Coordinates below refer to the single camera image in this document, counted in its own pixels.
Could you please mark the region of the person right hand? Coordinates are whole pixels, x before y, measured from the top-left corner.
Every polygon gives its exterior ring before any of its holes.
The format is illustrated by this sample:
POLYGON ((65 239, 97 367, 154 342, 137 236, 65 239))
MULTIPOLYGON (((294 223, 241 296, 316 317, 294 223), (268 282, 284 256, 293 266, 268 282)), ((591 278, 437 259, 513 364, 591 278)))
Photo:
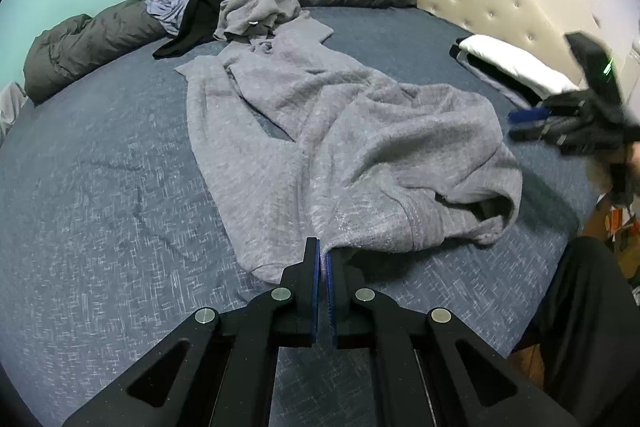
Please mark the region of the person right hand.
POLYGON ((588 162, 587 174, 612 206, 630 206, 639 196, 639 143, 594 156, 588 162))

